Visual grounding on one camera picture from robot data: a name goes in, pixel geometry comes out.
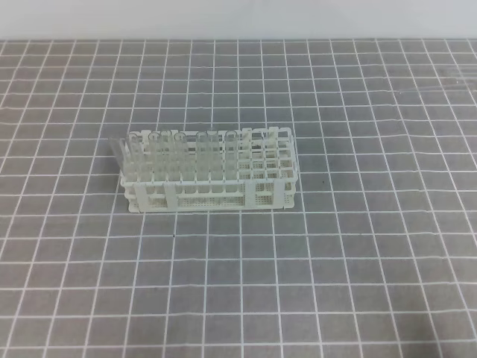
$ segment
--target test tube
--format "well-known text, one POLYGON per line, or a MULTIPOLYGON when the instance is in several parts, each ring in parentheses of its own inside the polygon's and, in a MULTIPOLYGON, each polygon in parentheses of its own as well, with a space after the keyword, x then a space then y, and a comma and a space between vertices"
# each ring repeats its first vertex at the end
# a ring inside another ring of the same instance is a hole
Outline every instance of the test tube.
MULTIPOLYGON (((217 131, 209 132, 209 160, 211 179, 222 180, 224 178, 224 174, 222 172, 221 146, 217 131)), ((221 191, 222 185, 212 186, 212 192, 221 191)))
POLYGON ((187 135, 184 132, 176 133, 174 135, 174 144, 177 150, 177 159, 179 160, 182 179, 184 181, 194 181, 194 163, 189 154, 187 135))
POLYGON ((137 134, 129 133, 127 136, 127 140, 134 161, 134 166, 136 167, 136 173, 139 181, 150 181, 151 173, 146 166, 144 153, 142 151, 142 146, 139 142, 137 134))
MULTIPOLYGON (((238 158, 238 140, 236 131, 228 131, 225 133, 224 147, 225 147, 225 179, 237 179, 237 158, 238 158)), ((237 186, 227 186, 228 192, 235 192, 237 186)))
MULTIPOLYGON (((198 132, 195 136, 195 159, 197 180, 209 180, 209 136, 206 132, 198 132)), ((199 186, 199 192, 208 192, 207 186, 199 186)))
POLYGON ((158 132, 149 133, 149 149, 151 150, 152 171, 155 181, 165 180, 165 163, 162 158, 160 135, 158 132))
POLYGON ((174 137, 172 136, 172 132, 170 130, 161 131, 159 139, 162 149, 162 158, 164 159, 168 180, 179 181, 179 161, 177 160, 174 146, 174 137))
POLYGON ((109 138, 114 157, 118 161, 119 168, 126 181, 136 181, 137 176, 134 172, 134 166, 131 162, 130 153, 126 149, 124 139, 109 138))

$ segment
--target grid cutting mat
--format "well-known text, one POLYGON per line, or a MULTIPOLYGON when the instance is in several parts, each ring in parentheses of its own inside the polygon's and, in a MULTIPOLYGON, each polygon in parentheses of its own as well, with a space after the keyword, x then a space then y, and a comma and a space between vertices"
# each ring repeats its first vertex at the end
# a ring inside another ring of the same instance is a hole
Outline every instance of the grid cutting mat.
POLYGON ((477 42, 0 46, 3 358, 477 356, 477 42), (292 128, 295 208, 128 213, 107 137, 211 124, 292 128))

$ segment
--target white wall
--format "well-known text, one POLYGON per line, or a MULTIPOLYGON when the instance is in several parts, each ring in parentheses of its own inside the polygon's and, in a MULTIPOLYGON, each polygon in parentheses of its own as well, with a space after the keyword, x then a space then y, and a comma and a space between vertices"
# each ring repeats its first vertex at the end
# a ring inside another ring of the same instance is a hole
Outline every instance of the white wall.
POLYGON ((477 37, 475 0, 1 2, 1 38, 477 37))

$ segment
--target test tube rack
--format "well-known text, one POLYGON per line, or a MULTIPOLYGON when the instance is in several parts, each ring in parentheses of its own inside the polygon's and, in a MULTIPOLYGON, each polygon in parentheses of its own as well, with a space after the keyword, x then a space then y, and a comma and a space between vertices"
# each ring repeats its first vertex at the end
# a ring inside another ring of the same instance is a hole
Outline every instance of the test tube rack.
POLYGON ((162 132, 111 139, 130 212, 294 206, 298 175, 290 128, 168 132, 177 140, 160 150, 162 132))

